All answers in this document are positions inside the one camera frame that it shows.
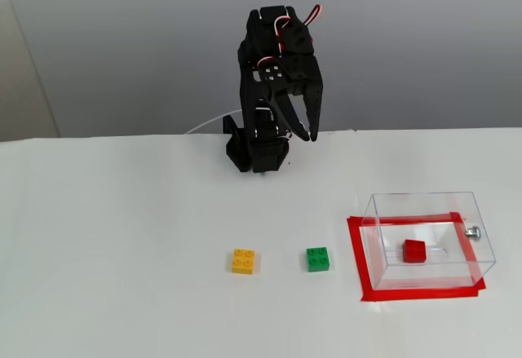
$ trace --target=red and white wire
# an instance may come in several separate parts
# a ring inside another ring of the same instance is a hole
[[[315,5],[312,9],[312,12],[308,16],[308,18],[303,22],[303,24],[305,24],[306,26],[309,26],[314,21],[314,19],[319,16],[319,14],[321,13],[322,10],[323,10],[323,6]]]
[[[314,21],[314,19],[319,16],[319,14],[321,13],[322,10],[323,10],[323,7],[321,5],[315,5],[314,8],[312,9],[312,12],[307,17],[307,19],[303,22],[303,24],[305,24],[306,26],[310,25]],[[277,47],[279,48],[279,56],[283,55],[283,44],[281,43],[281,39],[279,36],[279,29],[277,29],[277,23],[280,21],[283,21],[283,20],[285,20],[286,22],[281,26],[281,29],[283,29],[291,21],[291,18],[288,15],[288,11],[286,12],[286,15],[280,15],[279,17],[276,18],[276,20],[274,20],[274,32],[276,33],[276,37],[278,40]],[[274,56],[265,56],[264,58],[262,58],[258,62],[258,69],[259,69],[259,66],[263,62],[265,62],[267,60],[271,60],[271,59],[274,59]]]
[[[290,17],[289,16],[281,15],[281,16],[277,17],[276,20],[274,21],[274,31],[276,32],[276,37],[277,37],[277,40],[278,40],[277,46],[279,47],[279,56],[283,55],[283,45],[281,44],[281,39],[280,39],[280,36],[279,36],[279,30],[277,30],[277,23],[280,22],[280,21],[283,21],[283,20],[286,21],[283,24],[283,26],[281,26],[281,29],[283,29],[290,22]]]

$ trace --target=red lego brick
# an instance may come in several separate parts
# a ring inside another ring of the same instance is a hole
[[[402,255],[405,263],[426,262],[426,244],[424,241],[405,240],[402,245]]]

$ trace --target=green lego brick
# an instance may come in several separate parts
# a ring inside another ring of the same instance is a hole
[[[308,272],[328,271],[330,269],[330,261],[328,260],[326,248],[308,248],[307,264]]]

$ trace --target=clear plastic box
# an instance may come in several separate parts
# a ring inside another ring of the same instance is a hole
[[[473,286],[496,263],[472,192],[374,194],[361,224],[374,289]],[[426,261],[405,263],[405,240]]]

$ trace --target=yellow lego brick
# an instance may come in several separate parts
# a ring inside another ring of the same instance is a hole
[[[252,275],[252,272],[254,272],[254,251],[234,250],[232,272]]]

